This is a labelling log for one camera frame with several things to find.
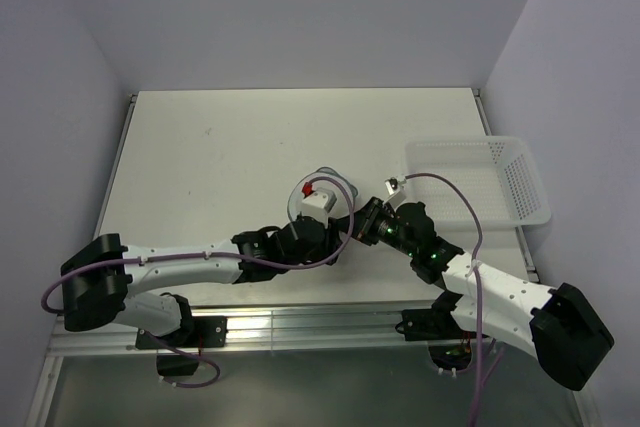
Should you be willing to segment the white mesh laundry bag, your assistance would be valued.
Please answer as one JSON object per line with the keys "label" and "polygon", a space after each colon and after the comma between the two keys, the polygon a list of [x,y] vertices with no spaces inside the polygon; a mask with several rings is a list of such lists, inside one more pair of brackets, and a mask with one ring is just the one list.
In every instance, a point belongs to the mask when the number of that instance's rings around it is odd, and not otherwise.
{"label": "white mesh laundry bag", "polygon": [[345,200],[345,195],[342,193],[338,185],[340,185],[342,189],[346,191],[352,205],[355,205],[359,195],[358,189],[345,176],[331,167],[320,167],[303,177],[291,191],[287,201],[287,216],[290,221],[295,220],[296,217],[301,213],[302,202],[304,198],[302,190],[303,186],[308,181],[312,181],[312,187],[314,191],[323,190],[331,192],[334,195],[336,202],[330,210],[330,216],[332,218],[341,218],[348,214],[348,206],[347,201]]}

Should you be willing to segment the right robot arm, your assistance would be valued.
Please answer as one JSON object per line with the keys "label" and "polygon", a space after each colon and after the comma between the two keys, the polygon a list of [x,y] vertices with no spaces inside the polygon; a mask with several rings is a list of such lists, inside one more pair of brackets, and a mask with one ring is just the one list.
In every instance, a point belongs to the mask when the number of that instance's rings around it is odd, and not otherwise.
{"label": "right robot arm", "polygon": [[580,391],[614,346],[614,338],[577,287],[531,283],[486,264],[435,230],[423,203],[391,209],[370,199],[353,217],[352,238],[383,243],[410,259],[415,275],[442,289],[430,325],[443,336],[484,335],[534,357],[561,386]]}

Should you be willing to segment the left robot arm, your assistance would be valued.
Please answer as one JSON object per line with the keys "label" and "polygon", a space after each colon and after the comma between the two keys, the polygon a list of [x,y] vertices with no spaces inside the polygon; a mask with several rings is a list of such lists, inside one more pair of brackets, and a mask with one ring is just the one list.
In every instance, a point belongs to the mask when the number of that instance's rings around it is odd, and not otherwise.
{"label": "left robot arm", "polygon": [[64,327],[85,332],[119,323],[183,346],[193,338],[195,322],[188,301],[170,288],[267,282],[331,265],[345,247],[340,235],[352,230],[351,217],[320,222],[299,216],[282,228],[176,250],[126,246],[117,233],[101,235],[60,268]]}

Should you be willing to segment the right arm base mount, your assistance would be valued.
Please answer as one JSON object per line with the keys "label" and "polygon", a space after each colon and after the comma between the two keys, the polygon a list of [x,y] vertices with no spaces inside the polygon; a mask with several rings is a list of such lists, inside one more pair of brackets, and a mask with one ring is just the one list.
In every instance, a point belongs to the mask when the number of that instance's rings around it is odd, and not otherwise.
{"label": "right arm base mount", "polygon": [[406,342],[426,342],[431,360],[439,367],[464,369],[472,360],[472,333],[461,329],[448,312],[405,309],[394,330]]}

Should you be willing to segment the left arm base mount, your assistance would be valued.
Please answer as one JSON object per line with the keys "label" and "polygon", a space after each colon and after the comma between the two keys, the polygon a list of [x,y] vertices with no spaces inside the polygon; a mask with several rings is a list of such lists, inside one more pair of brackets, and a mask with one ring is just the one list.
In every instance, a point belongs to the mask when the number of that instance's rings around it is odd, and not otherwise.
{"label": "left arm base mount", "polygon": [[[139,329],[134,343],[138,351],[154,350],[160,379],[180,388],[202,388],[221,378],[220,367],[205,356],[205,350],[225,346],[228,319],[225,316],[196,316],[193,321],[188,333],[176,336],[154,337]],[[190,378],[201,366],[211,368],[213,377],[191,382]]]}

